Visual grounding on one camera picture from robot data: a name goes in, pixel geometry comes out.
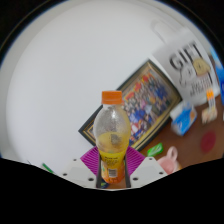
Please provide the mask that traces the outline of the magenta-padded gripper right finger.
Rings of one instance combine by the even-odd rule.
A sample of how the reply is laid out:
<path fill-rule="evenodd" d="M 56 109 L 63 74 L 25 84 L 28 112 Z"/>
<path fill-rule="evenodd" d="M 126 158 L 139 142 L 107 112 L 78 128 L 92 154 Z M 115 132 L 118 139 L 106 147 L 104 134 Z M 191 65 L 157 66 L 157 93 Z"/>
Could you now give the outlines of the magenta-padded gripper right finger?
<path fill-rule="evenodd" d="M 125 182 L 127 187 L 143 187 L 167 175 L 153 157 L 145 157 L 129 147 L 125 156 Z"/>

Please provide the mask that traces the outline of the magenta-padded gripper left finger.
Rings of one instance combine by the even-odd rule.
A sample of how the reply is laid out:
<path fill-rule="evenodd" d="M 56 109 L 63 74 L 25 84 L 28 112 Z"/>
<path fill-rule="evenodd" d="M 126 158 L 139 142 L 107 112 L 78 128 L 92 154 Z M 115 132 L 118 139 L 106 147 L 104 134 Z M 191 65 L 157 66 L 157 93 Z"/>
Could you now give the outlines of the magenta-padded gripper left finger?
<path fill-rule="evenodd" d="M 74 159 L 62 177 L 84 188 L 100 188 L 101 160 L 98 149 L 93 147 L 79 159 Z"/>

